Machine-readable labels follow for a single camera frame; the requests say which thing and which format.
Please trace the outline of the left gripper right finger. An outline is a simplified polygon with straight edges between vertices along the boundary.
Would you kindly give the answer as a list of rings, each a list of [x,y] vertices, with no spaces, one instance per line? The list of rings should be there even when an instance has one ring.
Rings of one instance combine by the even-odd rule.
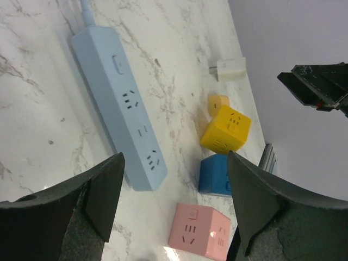
[[[347,202],[227,157],[237,228],[228,260],[347,260]]]

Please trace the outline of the pink cube socket adapter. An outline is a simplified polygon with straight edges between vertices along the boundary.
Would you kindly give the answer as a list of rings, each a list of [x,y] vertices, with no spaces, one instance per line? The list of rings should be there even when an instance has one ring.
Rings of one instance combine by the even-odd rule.
[[[213,207],[179,203],[168,245],[212,260],[226,260],[231,220]]]

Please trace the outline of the yellow cube plug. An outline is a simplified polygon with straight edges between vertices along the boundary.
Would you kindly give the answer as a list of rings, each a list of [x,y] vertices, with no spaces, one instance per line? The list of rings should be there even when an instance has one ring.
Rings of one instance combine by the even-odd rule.
[[[252,120],[227,105],[208,123],[200,144],[217,154],[237,151],[247,142]]]

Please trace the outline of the light blue power strip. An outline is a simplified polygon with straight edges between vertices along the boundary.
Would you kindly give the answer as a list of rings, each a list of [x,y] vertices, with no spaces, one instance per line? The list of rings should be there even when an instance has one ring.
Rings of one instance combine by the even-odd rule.
[[[157,190],[167,168],[118,33],[89,26],[71,43],[130,185]]]

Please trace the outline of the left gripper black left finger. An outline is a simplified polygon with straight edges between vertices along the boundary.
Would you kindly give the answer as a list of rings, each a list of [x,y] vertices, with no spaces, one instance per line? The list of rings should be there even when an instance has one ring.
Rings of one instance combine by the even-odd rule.
[[[1,202],[1,260],[101,260],[125,171],[115,154],[70,179]]]

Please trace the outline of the blue cube plug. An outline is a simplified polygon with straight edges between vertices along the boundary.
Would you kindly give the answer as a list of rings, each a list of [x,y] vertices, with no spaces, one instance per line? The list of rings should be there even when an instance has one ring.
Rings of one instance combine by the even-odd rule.
[[[205,195],[232,197],[227,155],[214,154],[201,161],[198,191]]]

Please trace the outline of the small white plug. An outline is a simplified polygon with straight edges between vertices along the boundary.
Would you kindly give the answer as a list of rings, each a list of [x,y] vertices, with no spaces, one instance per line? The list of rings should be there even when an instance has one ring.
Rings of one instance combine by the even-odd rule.
[[[218,82],[231,82],[246,75],[246,58],[218,60],[216,66],[209,68],[209,73]]]

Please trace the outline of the small yellow plug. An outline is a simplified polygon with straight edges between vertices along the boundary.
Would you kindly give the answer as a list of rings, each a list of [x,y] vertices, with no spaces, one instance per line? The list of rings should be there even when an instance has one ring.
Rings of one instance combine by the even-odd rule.
[[[229,97],[226,95],[208,96],[208,113],[210,117],[215,117],[222,105],[230,105]]]

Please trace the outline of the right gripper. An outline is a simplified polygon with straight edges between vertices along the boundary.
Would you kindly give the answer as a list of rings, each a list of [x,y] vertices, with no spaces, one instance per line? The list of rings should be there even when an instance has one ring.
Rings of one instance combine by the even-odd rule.
[[[347,63],[296,65],[277,79],[302,105],[347,116]]]

